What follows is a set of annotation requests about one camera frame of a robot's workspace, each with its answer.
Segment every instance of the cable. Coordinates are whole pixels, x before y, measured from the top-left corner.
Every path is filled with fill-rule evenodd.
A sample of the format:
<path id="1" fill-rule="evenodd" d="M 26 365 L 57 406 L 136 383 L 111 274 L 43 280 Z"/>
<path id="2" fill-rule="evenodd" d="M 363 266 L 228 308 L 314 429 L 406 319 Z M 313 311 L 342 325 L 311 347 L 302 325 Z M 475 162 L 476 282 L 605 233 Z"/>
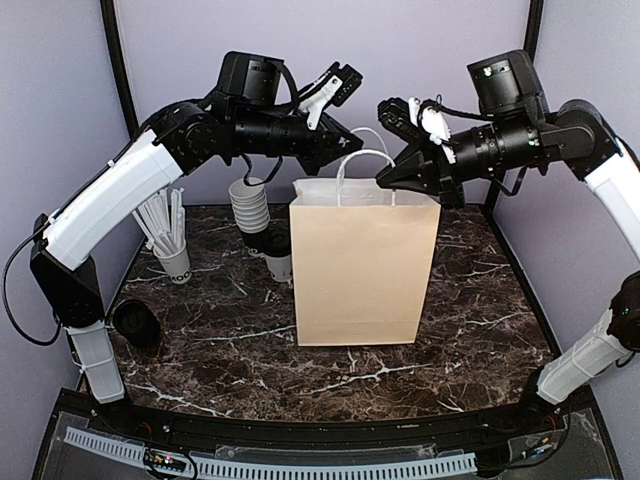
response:
<path id="1" fill-rule="evenodd" d="M 637 352 L 632 352 L 631 355 L 629 355 L 625 360 L 623 360 L 622 362 L 620 361 L 620 359 L 616 360 L 616 367 L 617 368 L 624 368 L 627 365 L 629 365 L 631 363 L 631 360 L 634 359 L 634 357 L 636 356 Z"/>
<path id="2" fill-rule="evenodd" d="M 119 437 L 125 437 L 125 438 L 129 438 L 129 439 L 132 439 L 132 440 L 138 440 L 138 441 L 143 442 L 143 443 L 152 441 L 153 443 L 162 446 L 163 448 L 165 448 L 168 451 L 175 452 L 177 450 L 178 455 L 182 455 L 187 460 L 189 460 L 189 463 L 191 463 L 191 466 L 193 467 L 193 475 L 191 476 L 190 480 L 197 480 L 197 478 L 198 478 L 198 465 L 196 464 L 196 462 L 193 459 L 193 457 L 191 456 L 191 454 L 188 453 L 188 452 L 183 451 L 181 447 L 178 447 L 176 449 L 176 447 L 173 447 L 173 446 L 171 446 L 169 444 L 166 444 L 164 442 L 158 442 L 157 440 L 154 440 L 153 438 L 151 438 L 151 439 L 149 439 L 149 438 L 140 438 L 140 437 L 136 437 L 134 435 L 128 435 L 128 434 L 122 433 L 117 428 L 113 427 L 107 421 L 107 419 L 104 418 L 104 416 L 100 412 L 98 412 L 98 410 L 96 410 L 96 409 L 91 410 L 91 414 L 94 415 L 95 417 L 97 417 L 105 427 L 107 427 L 112 433 L 114 433 L 115 435 L 118 435 Z M 153 449 L 151 449 L 149 447 L 145 447 L 145 448 L 148 451 L 153 452 Z M 153 466 L 150 466 L 150 468 L 151 468 L 152 471 L 154 471 L 154 472 L 156 472 L 158 474 L 161 474 L 161 472 L 158 472 L 157 470 L 155 470 L 155 468 Z"/>
<path id="3" fill-rule="evenodd" d="M 270 107 L 269 111 L 280 111 L 282 115 L 288 115 L 297 110 L 300 106 L 300 95 L 298 93 L 298 87 L 296 87 L 296 81 L 293 79 L 291 71 L 286 67 L 284 62 L 271 61 L 270 63 L 276 67 L 276 70 L 278 70 L 284 77 L 284 81 L 287 83 L 287 87 L 289 88 L 289 95 L 291 96 L 291 99 L 287 103 Z"/>
<path id="4" fill-rule="evenodd" d="M 483 122 L 492 122 L 494 119 L 491 115 L 482 115 L 479 113 L 463 112 L 461 110 L 454 110 L 453 108 L 445 107 L 442 105 L 442 95 L 438 94 L 435 100 L 428 99 L 423 102 L 425 107 L 431 107 L 437 112 L 444 112 L 452 117 L 466 118 L 468 120 L 479 120 Z"/>
<path id="5" fill-rule="evenodd" d="M 572 408 L 572 402 L 571 402 L 571 397 L 569 397 L 569 407 L 568 407 L 568 412 L 567 412 L 567 428 L 564 429 L 564 433 L 562 435 L 562 438 L 558 441 L 558 443 L 556 444 L 556 448 L 553 449 L 551 451 L 551 453 L 549 453 L 547 456 L 545 456 L 544 458 L 540 459 L 537 462 L 534 463 L 526 463 L 524 465 L 515 465 L 516 463 L 524 460 L 525 458 L 531 458 L 531 457 L 527 457 L 527 455 L 535 450 L 537 450 L 540 447 L 531 447 L 527 450 L 524 450 L 521 455 L 525 455 L 524 458 L 516 458 L 508 463 L 502 464 L 502 465 L 482 465 L 480 463 L 477 463 L 477 466 L 479 468 L 485 469 L 485 470 L 520 470 L 523 468 L 533 468 L 533 467 L 537 467 L 538 465 L 542 465 L 543 463 L 547 462 L 548 460 L 550 460 L 554 455 L 556 455 L 558 453 L 558 451 L 560 451 L 560 449 L 564 446 L 565 442 L 567 441 L 567 438 L 569 437 L 569 433 L 571 431 L 571 414 L 572 414 L 573 408 Z"/>
<path id="6" fill-rule="evenodd" d="M 382 145 L 382 150 L 384 151 L 385 155 L 389 156 L 389 150 L 387 150 L 387 145 L 384 143 L 384 140 L 382 139 L 380 134 L 378 132 L 376 132 L 373 128 L 358 127 L 358 128 L 354 128 L 349 133 L 354 133 L 355 134 L 355 133 L 358 133 L 358 132 L 369 132 L 372 135 L 374 135 L 380 141 L 380 145 Z"/>
<path id="7" fill-rule="evenodd" d="M 58 340 L 58 337 L 60 336 L 60 330 L 62 329 L 62 324 L 58 322 L 58 327 L 56 328 L 56 332 L 53 334 L 53 337 L 50 340 L 38 340 L 30 336 L 29 334 L 27 334 L 24 330 L 22 330 L 22 328 L 20 327 L 20 325 L 18 325 L 18 322 L 14 318 L 13 313 L 11 312 L 11 307 L 9 306 L 9 299 L 7 297 L 7 276 L 9 274 L 9 268 L 11 267 L 11 264 L 13 263 L 15 258 L 18 256 L 18 254 L 24 249 L 24 247 L 26 247 L 29 243 L 31 243 L 34 238 L 38 237 L 48 226 L 49 226 L 49 222 L 45 222 L 31 236 L 29 236 L 29 238 L 27 238 L 20 245 L 18 245 L 18 248 L 16 248 L 13 251 L 13 253 L 9 255 L 9 259 L 7 260 L 7 263 L 5 263 L 4 270 L 2 271 L 2 304 L 4 305 L 4 309 L 7 312 L 7 317 L 9 318 L 9 321 L 11 322 L 11 325 L 13 326 L 13 328 L 16 330 L 16 332 L 20 334 L 22 338 L 27 340 L 29 343 L 32 343 L 39 347 L 49 347 L 53 345 L 56 342 L 56 340 Z"/>
<path id="8" fill-rule="evenodd" d="M 485 180 L 489 180 L 494 185 L 497 185 L 498 188 L 500 188 L 500 191 L 502 193 L 504 193 L 507 197 L 515 197 L 518 194 L 518 192 L 520 191 L 520 187 L 522 186 L 522 181 L 524 180 L 524 176 L 527 174 L 527 169 L 528 168 L 529 168 L 528 166 L 524 166 L 524 167 L 522 167 L 520 169 L 520 171 L 518 172 L 518 177 L 516 178 L 516 181 L 514 182 L 513 187 L 511 188 L 511 190 L 509 190 L 506 187 L 506 185 L 504 185 L 496 177 L 480 177 L 480 178 L 484 178 Z"/>
<path id="9" fill-rule="evenodd" d="M 271 182 L 280 171 L 282 163 L 284 162 L 284 158 L 282 157 L 282 155 L 280 155 L 278 157 L 276 165 L 271 170 L 271 173 L 267 175 L 267 178 L 265 180 L 258 183 L 249 183 L 249 178 L 251 178 L 251 171 L 253 170 L 253 163 L 251 163 L 251 158 L 249 158 L 249 155 L 247 155 L 246 153 L 241 153 L 240 156 L 244 160 L 244 163 L 247 164 L 247 173 L 245 173 L 244 177 L 242 177 L 242 180 L 247 187 L 259 187 L 260 185 L 266 185 L 267 183 Z"/>
<path id="10" fill-rule="evenodd" d="M 172 103 L 171 105 L 167 105 L 166 107 L 161 108 L 160 110 L 155 112 L 153 115 L 151 115 L 149 118 L 147 118 L 140 125 L 140 127 L 138 127 L 138 129 L 136 130 L 136 132 L 135 132 L 134 136 L 131 138 L 131 140 L 129 140 L 127 142 L 127 144 L 116 154 L 116 156 L 111 159 L 111 162 L 112 163 L 117 163 L 118 160 L 120 160 L 124 156 L 124 154 L 133 146 L 133 144 L 147 130 L 147 128 L 151 125 L 151 123 L 153 121 L 155 121 L 158 117 L 160 117 L 162 114 L 164 114 L 168 109 L 170 109 L 171 107 L 176 105 L 177 103 L 182 103 L 182 102 L 176 102 L 176 103 Z M 82 194 L 82 192 L 84 192 L 87 188 L 89 188 L 93 184 L 93 182 L 98 180 L 98 178 L 100 178 L 102 175 L 104 175 L 109 170 L 109 168 L 111 168 L 109 165 L 105 165 L 104 167 L 102 167 L 98 173 L 96 173 L 93 177 L 91 177 L 90 180 L 85 182 L 84 185 L 82 185 L 78 190 L 76 190 L 75 193 L 73 195 L 71 195 L 62 204 L 62 206 L 60 208 L 58 208 L 54 212 L 54 214 L 52 215 L 52 218 L 53 219 L 58 218 L 60 216 L 60 214 L 62 212 L 64 212 L 69 207 L 69 205 L 71 205 Z"/>
<path id="11" fill-rule="evenodd" d="M 474 428 L 482 428 L 483 430 L 491 430 L 493 432 L 503 433 L 503 434 L 518 433 L 521 430 L 519 427 L 500 428 L 500 427 L 494 427 L 493 425 L 488 425 L 486 423 L 483 425 L 477 425 Z"/>
<path id="12" fill-rule="evenodd" d="M 558 424 L 556 423 L 556 421 L 554 420 L 554 418 L 551 415 L 549 415 L 547 417 L 547 419 L 549 420 L 549 423 L 551 423 L 551 426 L 553 426 L 552 435 L 555 435 L 555 433 L 558 431 Z"/>

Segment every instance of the white paper cup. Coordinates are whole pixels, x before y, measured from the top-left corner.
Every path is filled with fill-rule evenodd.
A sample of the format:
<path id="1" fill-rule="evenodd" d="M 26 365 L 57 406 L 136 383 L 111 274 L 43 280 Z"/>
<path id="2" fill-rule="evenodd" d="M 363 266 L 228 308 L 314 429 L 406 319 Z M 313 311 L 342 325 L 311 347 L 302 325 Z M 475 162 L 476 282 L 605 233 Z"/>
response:
<path id="1" fill-rule="evenodd" d="M 267 197 L 259 198 L 258 200 L 255 200 L 255 201 L 250 202 L 250 203 L 235 203 L 234 201 L 232 201 L 231 202 L 231 207 L 234 210 L 238 210 L 238 211 L 256 210 L 256 209 L 260 209 L 260 208 L 266 208 L 267 207 Z"/>
<path id="2" fill-rule="evenodd" d="M 256 177 L 249 178 L 249 183 L 259 183 L 261 181 L 261 179 Z M 232 201 L 239 203 L 251 201 L 264 194 L 264 185 L 249 187 L 245 185 L 244 179 L 242 178 L 233 182 L 229 187 L 229 197 L 231 197 Z"/>
<path id="3" fill-rule="evenodd" d="M 235 214 L 236 223 L 260 223 L 263 221 L 269 221 L 269 211 L 265 212 L 257 212 L 257 213 L 236 213 Z"/>
<path id="4" fill-rule="evenodd" d="M 253 195 L 251 197 L 245 197 L 245 198 L 234 198 L 234 197 L 229 197 L 229 199 L 231 200 L 231 204 L 233 205 L 249 205 L 252 203 L 258 203 L 258 202 L 267 202 L 267 194 L 264 192 L 264 190 L 256 195 Z"/>
<path id="5" fill-rule="evenodd" d="M 269 210 L 269 206 L 267 202 L 260 203 L 252 203 L 247 205 L 236 205 L 235 203 L 231 204 L 231 208 L 233 209 L 233 213 L 258 213 L 258 212 L 266 212 Z"/>
<path id="6" fill-rule="evenodd" d="M 291 281 L 291 255 L 286 257 L 269 257 L 265 255 L 264 260 L 267 262 L 267 268 L 271 272 L 271 278 L 276 282 Z"/>
<path id="7" fill-rule="evenodd" d="M 257 227 L 269 223 L 269 212 L 252 216 L 236 216 L 236 224 L 245 227 Z"/>
<path id="8" fill-rule="evenodd" d="M 153 248 L 153 254 L 173 283 L 180 285 L 186 283 L 191 278 L 191 263 L 189 262 L 186 245 L 182 247 L 182 250 L 178 253 L 169 257 L 159 255 L 155 247 Z"/>
<path id="9" fill-rule="evenodd" d="M 245 226 L 238 224 L 238 228 L 244 233 L 260 233 L 264 232 L 269 226 L 269 222 L 265 222 L 264 225 Z"/>

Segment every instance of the robotic arm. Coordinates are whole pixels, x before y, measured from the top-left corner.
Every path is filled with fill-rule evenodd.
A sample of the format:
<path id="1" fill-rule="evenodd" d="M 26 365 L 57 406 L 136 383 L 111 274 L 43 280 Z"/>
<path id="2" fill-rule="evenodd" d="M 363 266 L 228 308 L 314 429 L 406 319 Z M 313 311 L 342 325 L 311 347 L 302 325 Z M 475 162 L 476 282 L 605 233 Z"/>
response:
<path id="1" fill-rule="evenodd" d="M 275 105 L 280 77 L 291 101 Z M 104 324 L 94 247 L 158 190 L 215 155 L 230 165 L 247 154 L 294 156 L 309 175 L 359 150 L 362 141 L 324 110 L 342 105 L 362 81 L 349 65 L 331 68 L 298 91 L 276 58 L 229 52 L 216 87 L 200 100 L 152 115 L 85 188 L 34 229 L 31 271 L 73 340 L 92 392 L 102 403 L 124 396 Z"/>
<path id="2" fill-rule="evenodd" d="M 527 54 L 513 51 L 468 66 L 480 115 L 440 101 L 386 100 L 382 125 L 408 143 L 377 176 L 382 188 L 438 197 L 444 207 L 465 205 L 462 183 L 487 179 L 507 195 L 518 193 L 529 168 L 544 175 L 563 161 L 600 199 L 640 259 L 640 163 L 598 110 L 571 100 L 550 113 Z M 450 134 L 442 113 L 491 123 Z M 508 190 L 502 174 L 519 169 Z M 537 371 L 521 400 L 522 415 L 546 415 L 581 385 L 619 359 L 640 351 L 640 272 L 628 277 L 595 327 L 561 357 Z"/>

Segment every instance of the paper bag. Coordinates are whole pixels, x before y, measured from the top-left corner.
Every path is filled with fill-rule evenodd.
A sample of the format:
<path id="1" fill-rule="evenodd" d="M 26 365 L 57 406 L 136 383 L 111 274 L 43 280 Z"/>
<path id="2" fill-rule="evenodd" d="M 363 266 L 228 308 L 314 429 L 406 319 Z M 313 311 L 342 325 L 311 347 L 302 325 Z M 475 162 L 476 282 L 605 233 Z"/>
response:
<path id="1" fill-rule="evenodd" d="M 412 343 L 440 205 L 426 195 L 382 190 L 374 179 L 347 179 L 341 188 L 345 164 L 337 182 L 294 183 L 289 213 L 298 343 Z"/>

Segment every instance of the dark marble surface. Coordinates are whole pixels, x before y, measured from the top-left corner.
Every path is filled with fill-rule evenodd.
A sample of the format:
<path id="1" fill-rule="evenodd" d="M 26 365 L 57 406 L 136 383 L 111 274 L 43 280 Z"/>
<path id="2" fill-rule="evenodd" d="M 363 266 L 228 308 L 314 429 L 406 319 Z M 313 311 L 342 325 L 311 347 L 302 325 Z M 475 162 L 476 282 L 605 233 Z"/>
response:
<path id="1" fill-rule="evenodd" d="M 276 223 L 286 207 L 272 207 Z M 187 211 L 193 278 L 173 285 L 143 250 L 117 301 L 144 301 L 162 324 L 138 351 L 111 331 L 140 405 L 253 420 L 412 418 L 512 403 L 551 359 L 542 331 L 478 209 L 441 216 L 415 344 L 298 347 L 293 291 L 250 257 L 230 208 Z"/>

